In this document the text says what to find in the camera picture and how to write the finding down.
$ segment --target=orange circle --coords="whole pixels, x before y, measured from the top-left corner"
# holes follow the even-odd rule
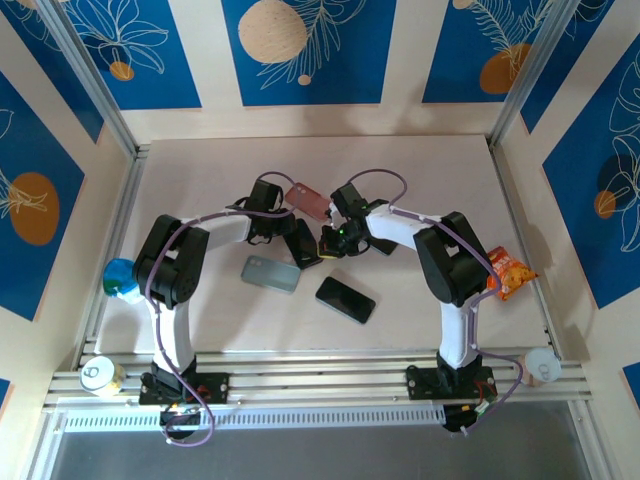
[[[493,95],[508,93],[530,49],[528,43],[519,43],[496,53],[482,67],[480,88]]]
[[[45,194],[42,200],[34,199]],[[11,208],[10,216],[18,236],[38,247],[49,243],[60,220],[58,193],[51,180],[39,173],[23,173],[13,181],[9,195],[17,202]],[[30,206],[30,200],[37,207]]]
[[[124,62],[113,62],[109,65],[109,71],[111,72],[111,75],[122,82],[128,82],[133,79],[133,68]]]
[[[309,75],[300,75],[298,77],[298,83],[303,87],[311,85],[311,77]]]
[[[593,206],[596,209],[596,214],[606,220],[616,211],[616,196],[608,190],[603,190],[596,195]]]

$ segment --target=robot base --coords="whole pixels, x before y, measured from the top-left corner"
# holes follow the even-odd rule
[[[437,355],[437,368],[418,368],[410,365],[406,370],[407,391],[410,400],[470,400],[480,398],[482,385],[495,385],[493,371],[482,366],[478,356],[466,367],[453,369]]]
[[[182,378],[191,385],[209,404],[226,404],[229,393],[228,373],[196,372],[196,360],[182,373]],[[198,401],[180,382],[165,370],[151,364],[151,373],[142,374],[140,405],[198,404]]]

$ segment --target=orange snack bag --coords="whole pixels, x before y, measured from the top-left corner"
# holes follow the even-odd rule
[[[512,258],[504,247],[496,247],[489,252],[491,266],[496,271],[502,282],[502,289],[497,293],[503,302],[527,282],[538,276],[536,272],[524,263]],[[496,288],[496,281],[492,276],[487,280],[489,289]]]

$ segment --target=pink smartphone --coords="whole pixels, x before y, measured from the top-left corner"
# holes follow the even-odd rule
[[[324,223],[329,217],[329,200],[327,197],[319,194],[314,189],[307,187],[304,183],[296,183],[284,196],[285,201],[290,205],[296,204],[296,189],[298,190],[298,209],[314,220]]]

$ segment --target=beige circle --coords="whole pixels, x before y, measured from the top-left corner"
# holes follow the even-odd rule
[[[465,8],[469,8],[475,0],[452,0],[453,8],[457,8],[458,10],[464,10]]]
[[[69,0],[58,0],[58,2],[68,2]],[[16,0],[20,5],[30,8],[31,10],[35,10],[38,8],[36,5],[36,0]]]
[[[307,44],[304,21],[281,0],[254,3],[240,19],[238,34],[247,54],[261,63],[291,60]]]
[[[300,75],[298,77],[298,83],[303,87],[311,84],[311,77],[309,75]]]

